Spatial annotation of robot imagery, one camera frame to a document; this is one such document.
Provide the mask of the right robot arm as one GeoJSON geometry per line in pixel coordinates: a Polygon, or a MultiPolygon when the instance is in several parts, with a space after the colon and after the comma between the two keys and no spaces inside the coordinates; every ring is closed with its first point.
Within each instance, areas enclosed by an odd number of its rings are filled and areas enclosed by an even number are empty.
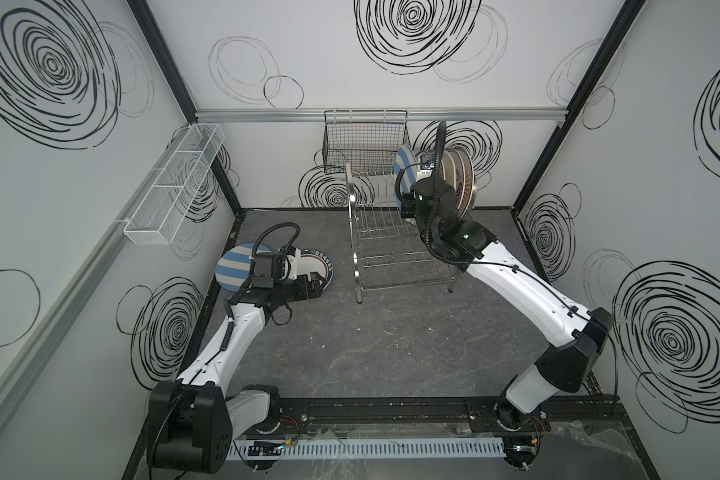
{"type": "Polygon", "coordinates": [[[494,415],[499,425],[518,431],[552,396],[577,392],[603,353],[615,324],[612,314],[566,297],[527,269],[488,228],[459,216],[455,190],[444,181],[427,177],[396,195],[402,217],[415,220],[435,259],[499,293],[548,342],[534,364],[514,377],[497,398],[494,415]]]}

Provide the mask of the white plate flower outline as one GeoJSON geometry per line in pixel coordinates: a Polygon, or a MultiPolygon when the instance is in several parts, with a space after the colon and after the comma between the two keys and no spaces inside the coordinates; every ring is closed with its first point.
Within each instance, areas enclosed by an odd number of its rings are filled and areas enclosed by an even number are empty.
{"type": "Polygon", "coordinates": [[[418,160],[418,170],[416,172],[416,179],[422,180],[429,178],[434,170],[434,160],[430,156],[421,156],[418,160]]]}

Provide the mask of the cream floral plate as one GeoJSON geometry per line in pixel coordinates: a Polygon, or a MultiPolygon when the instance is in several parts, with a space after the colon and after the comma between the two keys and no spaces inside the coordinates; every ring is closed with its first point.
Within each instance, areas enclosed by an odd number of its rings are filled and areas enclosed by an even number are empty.
{"type": "Polygon", "coordinates": [[[445,183],[450,186],[456,194],[459,193],[459,180],[458,170],[456,167],[455,160],[453,159],[451,152],[445,150],[442,159],[442,175],[445,183]]]}

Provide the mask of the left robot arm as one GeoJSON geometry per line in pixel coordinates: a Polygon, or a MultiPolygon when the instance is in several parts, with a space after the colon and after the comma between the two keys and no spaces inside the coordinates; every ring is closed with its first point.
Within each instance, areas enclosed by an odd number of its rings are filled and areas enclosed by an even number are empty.
{"type": "Polygon", "coordinates": [[[227,397],[247,349],[280,307],[320,297],[330,283],[318,271],[281,279],[247,278],[228,300],[225,320],[196,359],[175,380],[162,381],[148,402],[146,463],[214,474],[239,434],[273,421],[277,389],[253,386],[227,397]]]}

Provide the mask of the red character plate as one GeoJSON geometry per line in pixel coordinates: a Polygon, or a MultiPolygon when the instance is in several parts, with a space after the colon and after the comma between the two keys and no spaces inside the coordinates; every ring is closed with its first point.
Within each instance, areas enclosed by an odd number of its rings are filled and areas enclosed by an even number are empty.
{"type": "Polygon", "coordinates": [[[471,198],[471,162],[468,155],[462,150],[454,150],[454,164],[458,172],[458,214],[463,217],[468,209],[468,203],[471,198]]]}

